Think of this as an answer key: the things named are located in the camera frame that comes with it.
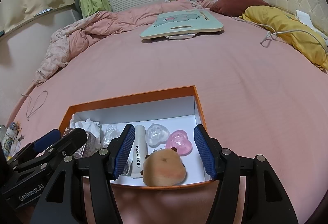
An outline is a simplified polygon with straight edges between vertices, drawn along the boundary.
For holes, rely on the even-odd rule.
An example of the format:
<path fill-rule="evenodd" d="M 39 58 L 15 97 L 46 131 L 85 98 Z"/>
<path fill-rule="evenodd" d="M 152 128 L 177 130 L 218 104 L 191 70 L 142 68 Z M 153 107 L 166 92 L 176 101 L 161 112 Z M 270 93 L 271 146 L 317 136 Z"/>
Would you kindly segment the white Red Earth cream tube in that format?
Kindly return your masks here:
<path fill-rule="evenodd" d="M 142 177 L 141 171 L 144 169 L 144 162 L 148 155 L 148 146 L 145 141 L 146 130 L 142 125 L 135 126 L 135 137 L 133 144 L 133 162 L 131 177 L 138 179 Z"/>

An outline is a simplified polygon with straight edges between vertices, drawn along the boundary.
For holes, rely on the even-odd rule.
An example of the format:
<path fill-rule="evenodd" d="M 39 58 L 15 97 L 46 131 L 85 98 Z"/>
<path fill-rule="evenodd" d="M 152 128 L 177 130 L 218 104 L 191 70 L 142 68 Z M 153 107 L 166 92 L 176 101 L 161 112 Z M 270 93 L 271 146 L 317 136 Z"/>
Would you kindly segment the pink heart-shaped case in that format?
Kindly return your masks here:
<path fill-rule="evenodd" d="M 176 148 L 180 156 L 186 156 L 192 151 L 192 143 L 184 130 L 176 130 L 170 134 L 166 141 L 166 149 Z"/>

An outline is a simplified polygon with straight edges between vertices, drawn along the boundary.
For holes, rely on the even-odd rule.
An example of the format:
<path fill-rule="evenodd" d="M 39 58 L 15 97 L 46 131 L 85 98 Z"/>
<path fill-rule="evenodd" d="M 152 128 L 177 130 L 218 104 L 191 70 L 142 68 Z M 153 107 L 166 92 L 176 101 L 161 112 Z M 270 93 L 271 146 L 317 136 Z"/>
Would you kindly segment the white tissue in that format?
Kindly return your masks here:
<path fill-rule="evenodd" d="M 95 138 L 96 148 L 101 147 L 101 129 L 99 122 L 92 121 L 91 119 L 81 120 L 76 114 L 72 115 L 72 118 L 69 122 L 70 128 L 82 128 L 85 131 L 90 132 Z"/>

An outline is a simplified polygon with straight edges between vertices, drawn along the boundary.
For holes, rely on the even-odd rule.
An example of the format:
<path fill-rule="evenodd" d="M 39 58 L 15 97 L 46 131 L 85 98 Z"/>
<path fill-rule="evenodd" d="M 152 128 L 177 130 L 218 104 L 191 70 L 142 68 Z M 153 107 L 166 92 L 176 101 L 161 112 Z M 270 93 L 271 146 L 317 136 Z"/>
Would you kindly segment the clear heart-shaped case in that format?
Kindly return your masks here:
<path fill-rule="evenodd" d="M 165 143 L 170 136 L 169 130 L 160 124 L 151 124 L 145 134 L 145 141 L 148 146 L 156 147 Z"/>

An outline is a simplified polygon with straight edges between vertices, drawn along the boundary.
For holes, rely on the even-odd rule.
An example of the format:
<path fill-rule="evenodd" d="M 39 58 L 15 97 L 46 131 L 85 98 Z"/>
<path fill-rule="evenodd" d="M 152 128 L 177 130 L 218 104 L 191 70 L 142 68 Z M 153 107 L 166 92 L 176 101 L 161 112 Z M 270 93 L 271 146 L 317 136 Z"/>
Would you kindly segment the brown hamster plush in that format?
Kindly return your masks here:
<path fill-rule="evenodd" d="M 186 168 L 177 149 L 163 149 L 145 157 L 141 175 L 146 186 L 175 186 L 185 180 Z"/>

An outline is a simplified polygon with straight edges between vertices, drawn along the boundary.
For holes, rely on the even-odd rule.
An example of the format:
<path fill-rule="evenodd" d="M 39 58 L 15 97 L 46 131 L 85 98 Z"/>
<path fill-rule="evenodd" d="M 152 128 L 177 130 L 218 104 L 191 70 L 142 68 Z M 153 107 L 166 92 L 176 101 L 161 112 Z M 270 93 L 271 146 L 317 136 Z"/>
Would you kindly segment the playing card box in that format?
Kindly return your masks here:
<path fill-rule="evenodd" d="M 74 154 L 75 158 L 83 158 L 92 156 L 101 148 L 101 132 L 100 128 L 87 128 L 87 141 Z"/>

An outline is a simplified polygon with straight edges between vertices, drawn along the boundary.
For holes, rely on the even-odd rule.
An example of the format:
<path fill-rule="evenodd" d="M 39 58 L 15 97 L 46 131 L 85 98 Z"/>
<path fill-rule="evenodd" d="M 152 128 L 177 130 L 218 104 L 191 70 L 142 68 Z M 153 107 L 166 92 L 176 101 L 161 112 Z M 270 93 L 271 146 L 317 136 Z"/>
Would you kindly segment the patterned small pouch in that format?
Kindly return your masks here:
<path fill-rule="evenodd" d="M 7 160 L 18 153 L 21 147 L 21 140 L 24 136 L 18 136 L 21 131 L 19 122 L 11 122 L 6 129 L 4 138 L 1 141 L 2 149 Z"/>

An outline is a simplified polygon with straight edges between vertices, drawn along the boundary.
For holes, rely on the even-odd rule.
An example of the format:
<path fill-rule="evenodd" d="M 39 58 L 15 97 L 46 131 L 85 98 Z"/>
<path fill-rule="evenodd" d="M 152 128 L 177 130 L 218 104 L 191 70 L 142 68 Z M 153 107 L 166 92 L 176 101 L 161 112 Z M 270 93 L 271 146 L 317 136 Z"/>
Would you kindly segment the orange cardboard box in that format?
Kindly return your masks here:
<path fill-rule="evenodd" d="M 104 135 L 110 126 L 123 131 L 131 124 L 135 130 L 134 144 L 127 159 L 131 172 L 140 172 L 144 161 L 143 154 L 151 154 L 164 149 L 164 140 L 155 146 L 146 144 L 145 134 L 152 124 L 159 124 L 169 132 L 182 130 L 192 145 L 189 154 L 181 156 L 186 167 L 186 177 L 172 189 L 193 188 L 211 182 L 206 173 L 194 141 L 194 128 L 205 125 L 200 98 L 195 86 L 183 86 L 157 90 L 147 93 L 114 97 L 70 106 L 60 125 L 64 132 L 70 121 L 92 120 L 100 125 L 100 134 Z"/>

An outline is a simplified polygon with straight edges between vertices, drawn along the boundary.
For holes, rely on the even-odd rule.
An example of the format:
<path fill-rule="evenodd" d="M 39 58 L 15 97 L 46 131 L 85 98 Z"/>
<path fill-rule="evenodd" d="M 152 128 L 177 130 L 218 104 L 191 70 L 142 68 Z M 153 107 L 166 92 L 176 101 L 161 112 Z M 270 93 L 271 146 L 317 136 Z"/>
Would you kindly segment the pink crumpled duvet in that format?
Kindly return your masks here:
<path fill-rule="evenodd" d="M 101 10 L 67 25 L 51 35 L 45 58 L 36 71 L 40 86 L 87 48 L 113 34 L 152 24 L 159 14 L 178 10 L 210 8 L 214 0 L 162 2 L 130 8 L 121 12 Z"/>

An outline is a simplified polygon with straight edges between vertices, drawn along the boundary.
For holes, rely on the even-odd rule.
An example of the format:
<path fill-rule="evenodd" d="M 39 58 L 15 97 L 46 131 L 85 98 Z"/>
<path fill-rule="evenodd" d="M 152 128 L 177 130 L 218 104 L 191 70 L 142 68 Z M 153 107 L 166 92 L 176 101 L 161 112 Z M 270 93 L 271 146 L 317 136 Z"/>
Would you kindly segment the mint green lap desk board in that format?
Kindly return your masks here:
<path fill-rule="evenodd" d="M 215 33 L 224 25 L 205 9 L 179 10 L 159 14 L 155 22 L 140 34 L 141 39 L 154 39 L 184 34 Z"/>

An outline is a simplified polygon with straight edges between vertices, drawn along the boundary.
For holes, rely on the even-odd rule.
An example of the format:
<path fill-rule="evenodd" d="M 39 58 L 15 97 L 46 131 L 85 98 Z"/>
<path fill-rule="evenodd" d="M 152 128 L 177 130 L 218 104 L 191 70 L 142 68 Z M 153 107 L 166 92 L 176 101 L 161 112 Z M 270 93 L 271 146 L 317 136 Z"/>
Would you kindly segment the yellow pillow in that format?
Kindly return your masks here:
<path fill-rule="evenodd" d="M 251 6 L 240 18 L 267 29 L 265 41 L 279 37 L 292 45 L 313 65 L 327 70 L 327 44 L 324 37 L 294 16 L 274 7 Z"/>

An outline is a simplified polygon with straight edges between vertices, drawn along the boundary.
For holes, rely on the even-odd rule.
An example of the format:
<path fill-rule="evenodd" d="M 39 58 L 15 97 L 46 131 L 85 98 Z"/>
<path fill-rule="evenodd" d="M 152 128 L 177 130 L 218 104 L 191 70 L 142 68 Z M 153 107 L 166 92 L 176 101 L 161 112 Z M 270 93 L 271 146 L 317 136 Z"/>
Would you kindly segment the maroon pillow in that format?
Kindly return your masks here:
<path fill-rule="evenodd" d="M 229 17 L 239 17 L 248 7 L 251 6 L 269 6 L 263 0 L 218 0 L 210 10 Z"/>

